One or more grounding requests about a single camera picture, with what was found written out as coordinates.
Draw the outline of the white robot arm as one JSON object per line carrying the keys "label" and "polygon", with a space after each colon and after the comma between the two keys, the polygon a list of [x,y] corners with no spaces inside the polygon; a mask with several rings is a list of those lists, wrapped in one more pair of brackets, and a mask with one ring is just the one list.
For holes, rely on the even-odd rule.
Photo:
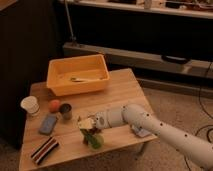
{"label": "white robot arm", "polygon": [[78,119],[78,128],[93,147],[99,145],[88,129],[99,130],[134,125],[156,135],[205,171],[213,171],[213,143],[173,127],[148,113],[141,105],[128,104],[99,111],[86,119]]}

